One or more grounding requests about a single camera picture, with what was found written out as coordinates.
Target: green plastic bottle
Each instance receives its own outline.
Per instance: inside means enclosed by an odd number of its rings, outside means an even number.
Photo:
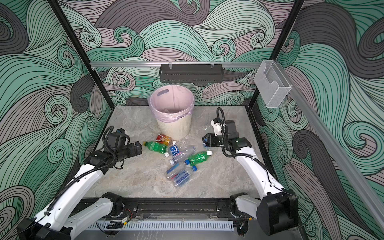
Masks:
[[[161,144],[158,142],[143,142],[143,145],[148,147],[149,150],[159,152],[159,153],[166,153],[167,152],[167,145]]]
[[[205,162],[208,160],[209,156],[212,155],[212,151],[199,152],[198,154],[190,156],[185,160],[185,164],[190,165],[191,167],[195,166],[198,163]]]

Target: trash can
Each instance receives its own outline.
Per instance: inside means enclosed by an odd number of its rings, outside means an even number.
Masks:
[[[148,99],[161,133],[178,140],[190,130],[195,96],[186,87],[167,85],[156,89]]]

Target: wallpaper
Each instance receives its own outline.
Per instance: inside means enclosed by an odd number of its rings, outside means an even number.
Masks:
[[[306,6],[278,61],[293,85],[384,200],[384,1]],[[384,234],[290,95],[279,108],[257,99],[256,118],[278,180],[311,201],[309,239]],[[304,221],[313,205],[299,200]]]
[[[91,61],[268,59],[293,0],[59,0]],[[308,5],[321,2],[311,0]],[[159,68],[99,68],[115,105],[147,105]],[[195,104],[248,105],[257,69],[225,69],[222,83],[181,83]]]
[[[0,0],[0,238],[74,176],[110,111],[48,2]]]

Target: trash can handle hole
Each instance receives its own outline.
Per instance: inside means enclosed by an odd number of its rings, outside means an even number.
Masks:
[[[160,95],[167,93],[167,92],[169,92],[169,89],[162,90],[162,91],[157,93],[157,96],[160,96]]]

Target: pink plastic bag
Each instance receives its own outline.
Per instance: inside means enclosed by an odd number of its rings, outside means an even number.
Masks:
[[[195,96],[186,87],[167,85],[156,89],[148,98],[148,104],[157,120],[175,122],[192,114]]]

